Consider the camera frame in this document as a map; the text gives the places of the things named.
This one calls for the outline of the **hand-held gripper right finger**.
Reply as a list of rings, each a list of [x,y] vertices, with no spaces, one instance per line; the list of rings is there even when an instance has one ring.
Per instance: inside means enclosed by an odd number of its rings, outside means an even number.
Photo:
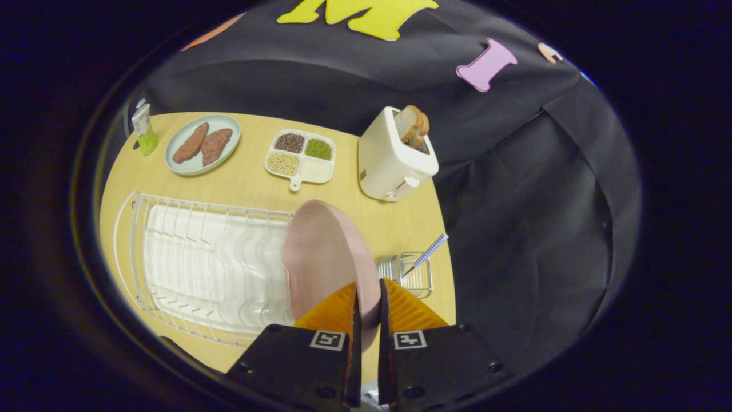
[[[381,279],[380,287],[380,405],[389,411],[453,411],[512,378],[472,326],[449,325],[389,279]]]

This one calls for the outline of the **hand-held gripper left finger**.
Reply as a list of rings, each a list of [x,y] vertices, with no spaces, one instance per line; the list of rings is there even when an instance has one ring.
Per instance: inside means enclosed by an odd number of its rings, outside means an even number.
[[[226,377],[295,410],[357,409],[361,316],[356,283],[324,298],[292,326],[266,326]]]

